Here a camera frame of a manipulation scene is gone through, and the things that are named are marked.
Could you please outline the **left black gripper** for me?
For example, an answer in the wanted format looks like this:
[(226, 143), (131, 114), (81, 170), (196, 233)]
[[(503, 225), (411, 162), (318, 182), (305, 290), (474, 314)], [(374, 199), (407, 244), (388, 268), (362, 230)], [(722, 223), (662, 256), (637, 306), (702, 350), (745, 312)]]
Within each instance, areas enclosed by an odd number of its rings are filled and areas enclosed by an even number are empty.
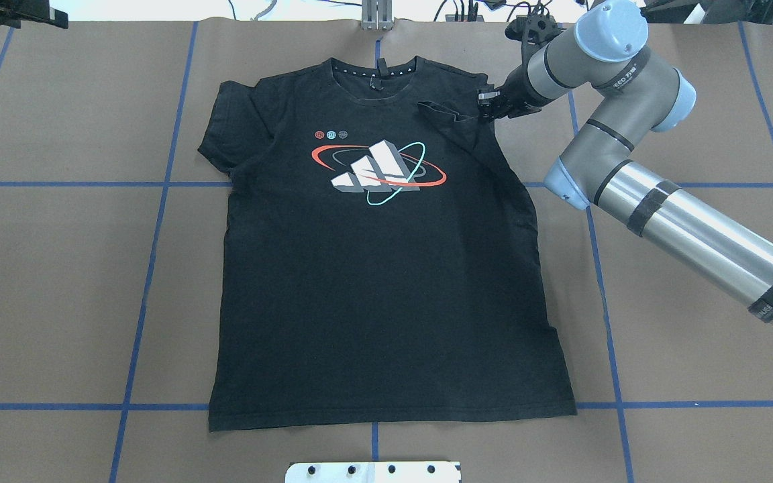
[(68, 28), (67, 12), (52, 8), (49, 1), (0, 1), (0, 25), (18, 30), (23, 21)]

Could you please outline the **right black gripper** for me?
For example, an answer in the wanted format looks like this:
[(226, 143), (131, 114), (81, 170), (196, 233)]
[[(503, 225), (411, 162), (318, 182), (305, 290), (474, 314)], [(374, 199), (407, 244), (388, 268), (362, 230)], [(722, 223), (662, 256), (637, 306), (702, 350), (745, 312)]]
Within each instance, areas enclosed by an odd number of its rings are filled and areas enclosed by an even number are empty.
[(485, 85), (476, 90), (478, 119), (482, 122), (539, 113), (539, 102), (525, 70), (513, 70), (502, 86)]

